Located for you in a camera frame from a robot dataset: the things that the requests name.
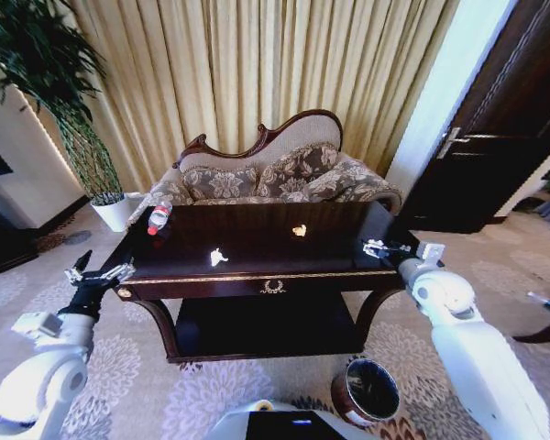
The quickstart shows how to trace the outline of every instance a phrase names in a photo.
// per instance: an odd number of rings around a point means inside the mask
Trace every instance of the white wall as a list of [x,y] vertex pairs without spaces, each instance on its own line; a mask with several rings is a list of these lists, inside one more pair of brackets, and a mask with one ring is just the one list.
[[515,194],[508,200],[501,209],[495,214],[496,217],[504,217],[508,215],[512,209],[521,200],[529,197],[538,190],[542,189],[545,181],[542,178],[550,171],[550,156],[546,158],[544,162],[532,173],[527,181],[515,192]]
[[407,197],[422,175],[516,0],[460,0],[385,177]]
[[0,156],[13,173],[0,176],[0,213],[19,228],[41,227],[83,195],[22,93],[0,105]]

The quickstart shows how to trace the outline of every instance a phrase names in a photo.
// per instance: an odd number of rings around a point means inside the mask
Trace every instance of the trash can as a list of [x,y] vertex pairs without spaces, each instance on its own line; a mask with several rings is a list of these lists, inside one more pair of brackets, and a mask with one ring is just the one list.
[[395,380],[381,365],[358,358],[332,381],[332,402],[340,416],[357,426],[393,417],[400,406]]

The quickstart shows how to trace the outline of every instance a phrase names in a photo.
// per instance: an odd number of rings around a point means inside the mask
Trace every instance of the bottle label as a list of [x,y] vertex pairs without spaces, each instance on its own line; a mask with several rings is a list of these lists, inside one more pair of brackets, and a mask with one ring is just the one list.
[[155,209],[153,209],[153,214],[161,214],[165,217],[169,217],[169,209],[167,209],[165,206],[159,205],[156,206]]

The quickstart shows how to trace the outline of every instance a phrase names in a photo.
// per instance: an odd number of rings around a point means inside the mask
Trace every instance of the sofa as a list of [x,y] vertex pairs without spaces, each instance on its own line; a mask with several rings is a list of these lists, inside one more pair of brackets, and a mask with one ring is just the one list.
[[382,203],[397,214],[397,188],[341,151],[342,126],[333,113],[308,110],[279,128],[258,126],[258,140],[238,154],[210,148],[204,134],[145,195],[128,223],[148,206],[283,204],[318,202]]

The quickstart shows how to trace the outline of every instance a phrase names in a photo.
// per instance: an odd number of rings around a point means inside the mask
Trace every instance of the gold trim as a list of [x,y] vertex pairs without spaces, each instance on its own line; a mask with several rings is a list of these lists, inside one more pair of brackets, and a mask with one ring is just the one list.
[[265,289],[260,291],[260,293],[285,293],[286,290],[283,289],[283,281],[277,280],[277,287],[275,289],[272,289],[269,284],[271,280],[265,281]]
[[280,275],[230,275],[225,277],[177,278],[159,280],[126,280],[122,284],[167,284],[173,282],[208,282],[208,281],[250,281],[250,280],[293,280],[300,278],[335,278],[361,277],[366,275],[393,275],[395,270],[374,270],[361,272],[326,272],[326,273],[290,273]]

